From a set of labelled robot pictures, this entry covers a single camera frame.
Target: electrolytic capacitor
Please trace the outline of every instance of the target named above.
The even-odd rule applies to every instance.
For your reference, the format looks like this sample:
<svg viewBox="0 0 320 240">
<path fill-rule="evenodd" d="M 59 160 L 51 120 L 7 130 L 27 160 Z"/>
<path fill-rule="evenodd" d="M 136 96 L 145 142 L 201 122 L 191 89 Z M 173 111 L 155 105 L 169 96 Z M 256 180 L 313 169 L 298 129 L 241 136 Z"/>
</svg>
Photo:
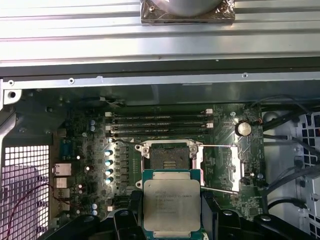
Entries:
<svg viewBox="0 0 320 240">
<path fill-rule="evenodd" d="M 104 152 L 104 155 L 107 156 L 107 157 L 111 156 L 112 154 L 113 154 L 112 150 L 106 150 Z"/>
<path fill-rule="evenodd" d="M 109 167 L 112 163 L 113 163 L 112 160 L 106 160 L 106 161 L 104 162 L 104 164 L 105 164 L 107 167 Z"/>
<path fill-rule="evenodd" d="M 112 169 L 108 169 L 105 171 L 105 175 L 110 176 L 114 171 Z"/>
<path fill-rule="evenodd" d="M 96 209 L 98 208 L 98 205 L 94 203 L 94 204 L 91 205 L 91 208 L 92 208 L 93 210 L 96 210 Z"/>
<path fill-rule="evenodd" d="M 110 184 L 112 183 L 114 179 L 112 177 L 108 177 L 106 180 L 105 180 L 105 184 Z"/>
</svg>

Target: capacitor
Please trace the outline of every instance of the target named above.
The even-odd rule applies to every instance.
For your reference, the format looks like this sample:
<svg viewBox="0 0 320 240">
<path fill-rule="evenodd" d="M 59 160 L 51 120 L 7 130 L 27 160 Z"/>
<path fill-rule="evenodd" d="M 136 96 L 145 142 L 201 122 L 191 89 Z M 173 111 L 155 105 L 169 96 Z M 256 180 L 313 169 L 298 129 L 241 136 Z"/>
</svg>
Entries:
<svg viewBox="0 0 320 240">
<path fill-rule="evenodd" d="M 105 180 L 105 184 L 110 184 L 112 183 L 114 179 L 112 177 L 108 177 L 106 180 Z"/>
<path fill-rule="evenodd" d="M 113 153 L 114 153 L 114 152 L 113 152 L 112 150 L 106 150 L 106 151 L 104 152 L 104 155 L 106 155 L 106 156 L 108 157 L 108 156 L 111 156 Z"/>
<path fill-rule="evenodd" d="M 112 163 L 113 163 L 112 160 L 106 160 L 106 161 L 104 162 L 104 164 L 105 164 L 107 167 L 109 167 Z"/>
<path fill-rule="evenodd" d="M 251 125 L 246 121 L 241 121 L 235 125 L 235 133 L 240 137 L 249 136 L 252 132 Z"/>
<path fill-rule="evenodd" d="M 108 169 L 105 171 L 105 175 L 110 176 L 114 171 L 112 169 Z"/>
<path fill-rule="evenodd" d="M 96 210 L 96 209 L 98 208 L 98 205 L 94 203 L 94 204 L 91 205 L 91 208 L 92 208 L 93 210 Z"/>
</svg>

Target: mounting screw hole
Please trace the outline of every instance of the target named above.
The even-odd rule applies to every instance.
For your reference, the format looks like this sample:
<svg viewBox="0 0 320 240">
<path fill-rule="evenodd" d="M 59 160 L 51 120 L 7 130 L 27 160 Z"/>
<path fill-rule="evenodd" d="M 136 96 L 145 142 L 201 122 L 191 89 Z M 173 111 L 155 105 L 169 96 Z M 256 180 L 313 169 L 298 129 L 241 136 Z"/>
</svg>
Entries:
<svg viewBox="0 0 320 240">
<path fill-rule="evenodd" d="M 16 97 L 16 93 L 14 91 L 9 92 L 8 97 L 10 99 L 14 99 Z"/>
<path fill-rule="evenodd" d="M 73 78 L 69 78 L 69 83 L 70 84 L 74 84 L 75 83 L 75 80 Z"/>
</svg>

